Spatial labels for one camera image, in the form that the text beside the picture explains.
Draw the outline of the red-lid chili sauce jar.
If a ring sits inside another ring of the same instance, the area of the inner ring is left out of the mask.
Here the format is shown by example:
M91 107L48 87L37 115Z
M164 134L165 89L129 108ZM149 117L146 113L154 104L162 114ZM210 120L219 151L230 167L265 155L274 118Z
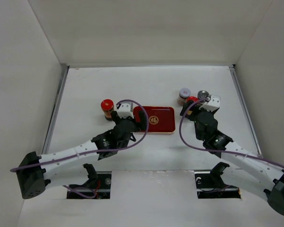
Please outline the red-lid chili sauce jar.
M112 121L111 113L114 111L114 102L111 99L105 99L101 102L101 109L104 112L105 118Z

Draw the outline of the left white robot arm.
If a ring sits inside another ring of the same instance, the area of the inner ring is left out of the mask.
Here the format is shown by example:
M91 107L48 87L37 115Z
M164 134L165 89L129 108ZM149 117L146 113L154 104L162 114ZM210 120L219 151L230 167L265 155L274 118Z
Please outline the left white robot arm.
M83 198L87 196L80 191L87 189L93 194L91 198L95 198L100 181L93 161L109 158L131 148L128 144L130 141L137 145L139 141L133 134L147 132L149 128L148 115L144 109L138 112L138 119L132 112L126 112L122 117L120 111L113 111L111 116L115 122L114 128L83 144L52 154L39 156L34 151L26 154L20 165L11 170L17 175L22 198L34 198L47 188L59 185ZM70 183L66 179L73 175L73 167L82 168L84 173L80 178L81 183L76 183L75 188L69 187Z

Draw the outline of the white-lid paste jar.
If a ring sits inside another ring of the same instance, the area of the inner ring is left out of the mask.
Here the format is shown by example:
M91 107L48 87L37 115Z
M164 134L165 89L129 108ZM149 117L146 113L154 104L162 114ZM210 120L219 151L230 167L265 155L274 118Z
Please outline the white-lid paste jar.
M179 105L184 105L186 103L186 100L190 97L190 95L191 95L191 91L188 88L186 87L181 88L179 91L177 103Z

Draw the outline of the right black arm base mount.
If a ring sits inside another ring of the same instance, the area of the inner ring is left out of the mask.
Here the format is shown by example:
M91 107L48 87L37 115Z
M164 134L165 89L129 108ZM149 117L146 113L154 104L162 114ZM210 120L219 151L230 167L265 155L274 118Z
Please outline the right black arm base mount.
M229 164L220 162L211 170L196 171L196 188L202 192L208 193L223 192L228 188L235 188L232 185L225 184L222 180L224 170L229 167Z

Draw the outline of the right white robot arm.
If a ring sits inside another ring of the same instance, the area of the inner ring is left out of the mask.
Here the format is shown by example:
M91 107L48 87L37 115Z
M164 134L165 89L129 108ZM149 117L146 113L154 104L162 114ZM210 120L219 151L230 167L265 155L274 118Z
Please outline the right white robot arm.
M284 165L253 155L218 130L214 114L219 107L212 105L209 98L190 100L183 105L180 115L182 119L194 122L196 139L202 141L203 147L184 144L222 160L210 171L213 186L242 188L262 198L284 216Z

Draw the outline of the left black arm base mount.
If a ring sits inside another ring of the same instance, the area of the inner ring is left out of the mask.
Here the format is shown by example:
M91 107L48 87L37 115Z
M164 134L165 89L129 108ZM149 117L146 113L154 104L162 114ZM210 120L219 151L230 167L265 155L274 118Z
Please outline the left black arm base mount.
M85 199L93 199L97 196L96 189L93 189L93 186L96 184L96 188L98 187L99 177L92 164L84 164L83 167L87 171L87 181L80 185L76 184L74 188L69 186L69 191ZM79 191L83 189L89 190L93 195L87 196Z

